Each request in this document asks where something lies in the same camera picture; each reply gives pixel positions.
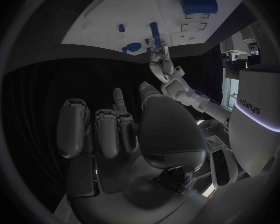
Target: robotic arm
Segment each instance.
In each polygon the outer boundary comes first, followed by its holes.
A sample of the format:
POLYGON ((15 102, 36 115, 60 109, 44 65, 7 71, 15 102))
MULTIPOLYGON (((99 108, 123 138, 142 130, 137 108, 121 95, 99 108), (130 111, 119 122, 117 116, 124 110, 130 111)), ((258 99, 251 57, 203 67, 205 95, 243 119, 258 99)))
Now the robotic arm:
POLYGON ((156 47, 151 51, 149 68, 162 82, 161 90, 164 95, 173 98, 185 106, 193 106, 199 112, 206 112, 227 129, 231 112, 216 103, 210 102, 205 95, 197 94, 182 78, 184 71, 181 67, 174 68, 170 59, 168 45, 156 47))

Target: purple light strip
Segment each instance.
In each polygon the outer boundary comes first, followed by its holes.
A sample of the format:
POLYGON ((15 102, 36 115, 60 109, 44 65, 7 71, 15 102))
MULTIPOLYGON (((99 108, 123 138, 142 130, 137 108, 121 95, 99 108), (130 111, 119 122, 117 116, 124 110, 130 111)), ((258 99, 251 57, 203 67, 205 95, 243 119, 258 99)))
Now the purple light strip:
POLYGON ((244 110, 242 110, 242 109, 238 106, 237 102, 235 102, 235 106, 238 108, 239 111, 241 111, 243 114, 247 115, 250 119, 253 119, 256 123, 259 123, 261 126, 267 128, 267 129, 269 129, 269 130, 272 130, 272 131, 274 131, 274 132, 279 132, 279 133, 280 133, 280 129, 272 128, 272 127, 270 127, 270 126, 268 126, 268 125, 265 125, 264 123, 261 123, 261 122, 258 121, 257 119, 255 119, 255 118, 253 118, 252 116, 250 116, 248 113, 246 113, 244 110))

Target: blue object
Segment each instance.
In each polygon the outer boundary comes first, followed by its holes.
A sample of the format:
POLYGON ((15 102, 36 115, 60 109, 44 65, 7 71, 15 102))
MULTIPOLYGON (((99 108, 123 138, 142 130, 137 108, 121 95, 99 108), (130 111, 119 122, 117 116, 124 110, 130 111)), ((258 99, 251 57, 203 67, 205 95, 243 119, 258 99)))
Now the blue object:
POLYGON ((158 28, 157 28, 157 23, 156 22, 152 22, 150 24, 150 28, 151 28, 151 32, 152 32, 152 37, 154 39, 160 38, 160 34, 159 34, 159 31, 158 31, 158 28))
POLYGON ((140 48, 141 48, 141 43, 131 43, 126 47, 126 49, 131 52, 138 51, 140 48))
POLYGON ((122 24, 119 25, 119 32, 125 32, 126 28, 122 24))
POLYGON ((180 0, 180 4, 185 14, 218 12, 216 0, 180 0))
POLYGON ((155 44, 156 47, 161 47, 162 46, 161 39, 160 38, 156 39, 154 41, 154 44, 155 44))

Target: glowing purple led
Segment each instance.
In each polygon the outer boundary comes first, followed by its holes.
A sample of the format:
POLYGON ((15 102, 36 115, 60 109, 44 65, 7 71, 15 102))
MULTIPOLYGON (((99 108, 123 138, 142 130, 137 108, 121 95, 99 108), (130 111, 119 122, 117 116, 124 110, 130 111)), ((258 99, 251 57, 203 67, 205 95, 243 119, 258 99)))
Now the glowing purple led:
POLYGON ((261 123, 259 120, 253 118, 251 115, 249 115, 249 114, 246 113, 244 110, 242 110, 242 109, 238 106, 238 104, 237 104, 236 102, 235 102, 235 106, 238 108, 239 111, 241 111, 243 114, 247 115, 250 119, 253 119, 256 123, 259 123, 261 126, 267 128, 267 129, 269 129, 269 130, 272 130, 272 131, 274 131, 274 132, 279 132, 279 133, 280 133, 280 129, 272 128, 272 127, 270 127, 270 126, 268 126, 268 125, 265 125, 264 123, 261 123))

